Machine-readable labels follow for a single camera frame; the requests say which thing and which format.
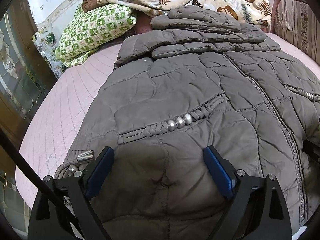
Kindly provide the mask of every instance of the striped fabric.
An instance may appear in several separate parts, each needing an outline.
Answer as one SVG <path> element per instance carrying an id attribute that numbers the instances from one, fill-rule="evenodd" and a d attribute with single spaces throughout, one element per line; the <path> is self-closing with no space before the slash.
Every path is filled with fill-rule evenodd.
<path id="1" fill-rule="evenodd" d="M 113 71 L 121 44 L 101 49 L 63 73 L 33 118 L 20 153 L 43 178 L 54 173 L 67 156 L 81 123 L 101 85 Z M 37 189 L 16 169 L 18 191 L 32 208 Z"/>
<path id="2" fill-rule="evenodd" d="M 276 12 L 276 34 L 320 64 L 320 24 L 303 2 L 282 0 Z"/>

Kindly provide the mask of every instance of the mattress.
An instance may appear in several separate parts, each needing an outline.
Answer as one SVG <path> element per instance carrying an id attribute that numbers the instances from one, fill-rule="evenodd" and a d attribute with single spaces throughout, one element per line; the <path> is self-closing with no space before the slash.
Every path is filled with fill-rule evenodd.
<path id="1" fill-rule="evenodd" d="M 266 33 L 271 39 L 273 39 L 276 43 L 278 43 L 281 49 L 288 53 L 291 56 L 294 56 L 298 60 L 300 60 L 308 69 L 310 69 L 318 79 L 320 79 L 320 66 L 307 54 L 302 52 L 300 49 L 292 45 L 291 43 L 285 41 L 284 39 L 280 38 L 276 34 L 273 33 Z"/>
<path id="2" fill-rule="evenodd" d="M 115 44 L 102 48 L 84 64 L 67 69 L 39 107 L 20 153 L 40 178 L 54 176 L 63 163 L 89 106 L 113 71 L 120 47 L 121 44 Z M 16 184 L 32 208 L 38 190 L 18 168 Z"/>

